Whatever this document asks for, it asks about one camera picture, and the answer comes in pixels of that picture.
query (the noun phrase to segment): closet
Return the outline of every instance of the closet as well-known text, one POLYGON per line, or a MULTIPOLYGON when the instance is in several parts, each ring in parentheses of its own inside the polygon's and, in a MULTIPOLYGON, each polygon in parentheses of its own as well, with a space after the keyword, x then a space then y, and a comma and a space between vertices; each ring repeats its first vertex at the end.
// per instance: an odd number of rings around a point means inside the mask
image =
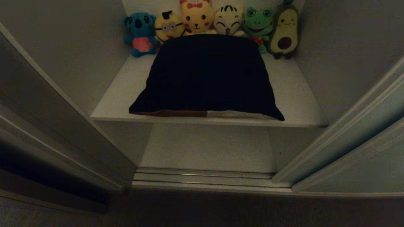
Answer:
MULTIPOLYGON (((236 3, 275 9, 281 1, 212 0, 212 8, 236 3)), ((295 57, 262 55, 284 122, 128 113, 156 56, 130 56, 123 19, 143 11, 180 14, 177 0, 5 0, 0 31, 138 168, 134 187, 164 182, 287 193, 404 113, 401 93, 384 92, 398 87, 394 82, 401 75, 404 3, 295 0, 294 5, 300 11, 295 57)))

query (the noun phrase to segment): yellow plush toy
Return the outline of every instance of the yellow plush toy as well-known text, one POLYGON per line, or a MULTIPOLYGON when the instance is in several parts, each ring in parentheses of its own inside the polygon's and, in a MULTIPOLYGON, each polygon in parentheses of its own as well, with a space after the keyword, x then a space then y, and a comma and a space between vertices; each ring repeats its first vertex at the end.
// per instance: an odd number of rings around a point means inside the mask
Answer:
POLYGON ((157 17, 154 23, 156 39, 163 44, 169 39, 181 37, 185 33, 185 27, 181 17, 172 11, 164 12, 157 17))
POLYGON ((215 20, 210 0, 203 0, 202 2, 195 0, 193 3, 180 0, 179 3, 182 8, 182 20, 185 27, 191 31, 191 33, 186 32, 186 35, 217 34, 215 30, 209 29, 215 20))

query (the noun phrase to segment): dark pillow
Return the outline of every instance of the dark pillow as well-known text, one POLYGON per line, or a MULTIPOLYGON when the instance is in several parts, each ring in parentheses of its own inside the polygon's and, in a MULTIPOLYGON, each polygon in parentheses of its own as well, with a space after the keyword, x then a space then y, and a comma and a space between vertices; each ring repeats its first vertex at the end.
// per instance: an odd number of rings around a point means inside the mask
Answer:
POLYGON ((204 116, 201 113, 227 110, 285 120, 275 105, 256 42, 235 36, 193 35, 164 43, 146 89, 129 113, 204 116))

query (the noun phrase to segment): plush toy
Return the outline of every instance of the plush toy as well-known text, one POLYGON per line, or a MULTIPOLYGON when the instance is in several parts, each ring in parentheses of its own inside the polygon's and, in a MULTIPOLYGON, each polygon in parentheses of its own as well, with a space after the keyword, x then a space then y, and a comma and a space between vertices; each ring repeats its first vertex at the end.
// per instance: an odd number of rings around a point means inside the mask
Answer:
POLYGON ((124 43, 133 45, 131 52, 133 56, 140 57, 156 53, 154 45, 157 45, 158 41, 154 37, 155 20, 156 17, 148 13, 134 13, 125 18, 124 23, 132 36, 125 38, 124 43))
POLYGON ((165 41, 181 37, 185 33, 185 27, 181 17, 172 11, 164 12, 158 16, 154 23, 156 38, 163 44, 165 41))
POLYGON ((179 3, 182 8, 182 21, 191 31, 191 33, 186 32, 186 35, 217 34, 215 30, 209 29, 215 19, 210 0, 202 0, 202 2, 195 0, 193 3, 180 0, 179 3))
POLYGON ((247 9, 247 14, 244 17, 243 27, 246 31, 244 37, 256 41, 259 45, 259 52, 261 54, 267 52, 264 41, 269 40, 269 34, 274 28, 273 11, 257 10, 253 7, 247 9))
POLYGON ((282 55, 286 59, 293 57, 299 36, 297 26, 299 12, 291 5, 293 0, 285 0, 283 5, 278 6, 275 14, 275 31, 271 34, 271 41, 268 42, 268 51, 275 59, 280 59, 282 55))
POLYGON ((223 6, 215 13, 216 31, 220 35, 243 36, 245 32, 238 29, 243 22, 243 6, 223 6))

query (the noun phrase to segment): blue koala plush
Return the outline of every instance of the blue koala plush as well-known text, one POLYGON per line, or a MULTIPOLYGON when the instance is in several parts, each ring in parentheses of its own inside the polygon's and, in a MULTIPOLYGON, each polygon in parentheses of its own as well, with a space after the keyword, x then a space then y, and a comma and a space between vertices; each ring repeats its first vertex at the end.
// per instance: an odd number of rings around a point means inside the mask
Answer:
POLYGON ((154 21, 156 17, 149 13, 134 13, 125 18, 124 23, 132 34, 124 39, 124 43, 132 45, 131 54, 140 57, 147 54, 155 54, 158 41, 154 37, 154 21))

